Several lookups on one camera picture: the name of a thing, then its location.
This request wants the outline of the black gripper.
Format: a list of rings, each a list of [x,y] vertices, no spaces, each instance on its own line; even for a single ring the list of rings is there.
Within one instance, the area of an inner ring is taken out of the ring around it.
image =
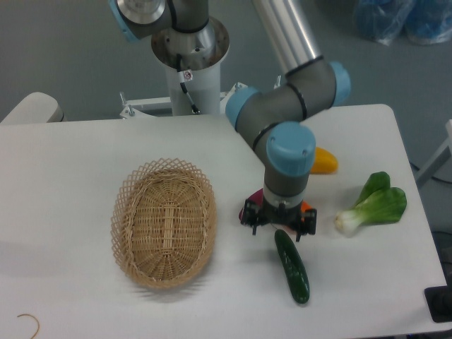
[[[302,210],[303,201],[297,204],[276,202],[272,204],[263,198],[261,206],[248,198],[242,208],[241,224],[250,226],[252,235],[255,236],[257,229],[266,224],[284,225],[295,230],[296,241],[302,236],[316,234],[317,209],[310,208]]]

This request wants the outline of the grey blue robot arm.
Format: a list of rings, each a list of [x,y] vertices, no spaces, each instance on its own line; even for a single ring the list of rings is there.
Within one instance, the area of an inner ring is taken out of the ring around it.
[[[242,224],[314,234],[316,211],[301,206],[316,141],[302,122],[341,103],[350,94],[350,77],[341,64],[324,60],[300,3],[254,2],[285,82],[268,93],[237,87],[226,98],[220,95],[220,64],[230,40],[207,1],[111,1],[109,7],[126,39],[151,39],[165,68],[173,115],[224,112],[263,163],[263,200],[245,202]]]

